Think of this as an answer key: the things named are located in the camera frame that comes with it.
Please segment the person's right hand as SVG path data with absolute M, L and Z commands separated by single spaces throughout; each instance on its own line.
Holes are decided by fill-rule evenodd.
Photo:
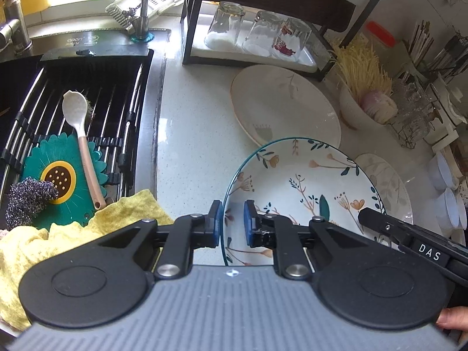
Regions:
M 467 341 L 468 307 L 444 308 L 439 314 L 436 325 L 444 330 L 461 331 L 459 342 Z

